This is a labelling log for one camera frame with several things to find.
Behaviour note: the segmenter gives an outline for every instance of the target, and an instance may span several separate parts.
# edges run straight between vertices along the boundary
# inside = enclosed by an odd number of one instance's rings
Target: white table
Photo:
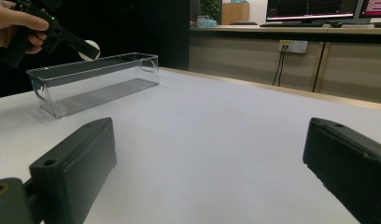
[[[381,144],[381,105],[179,73],[161,69],[159,86],[65,119],[33,92],[1,98],[0,179],[26,181],[66,136],[111,117],[118,164],[87,224],[358,223],[303,164],[303,147],[312,117]]]

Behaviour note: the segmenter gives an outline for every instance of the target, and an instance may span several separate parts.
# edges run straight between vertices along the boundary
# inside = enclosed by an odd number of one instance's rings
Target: clear plastic container
[[[59,119],[159,85],[158,56],[127,53],[28,70],[40,107]]]

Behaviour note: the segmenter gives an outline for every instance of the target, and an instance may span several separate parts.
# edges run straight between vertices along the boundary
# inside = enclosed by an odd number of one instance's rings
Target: black cable
[[[278,86],[280,86],[280,83],[281,83],[281,73],[283,72],[284,56],[286,55],[287,48],[288,48],[287,46],[284,47],[283,56],[281,57],[281,70],[280,70],[280,75],[278,75]]]
[[[281,65],[281,60],[283,58],[283,53],[284,53],[284,49],[286,48],[286,46],[282,46],[281,47],[281,50],[280,50],[280,60],[278,61],[278,67],[277,67],[277,70],[275,71],[275,79],[277,78],[277,74],[278,74],[278,69],[280,69],[280,65]]]

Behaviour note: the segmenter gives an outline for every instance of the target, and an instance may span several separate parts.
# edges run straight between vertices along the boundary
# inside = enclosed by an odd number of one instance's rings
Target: white wall
[[[257,24],[266,23],[267,0],[247,0],[249,2],[249,20]],[[230,3],[231,0],[222,0],[222,3]]]

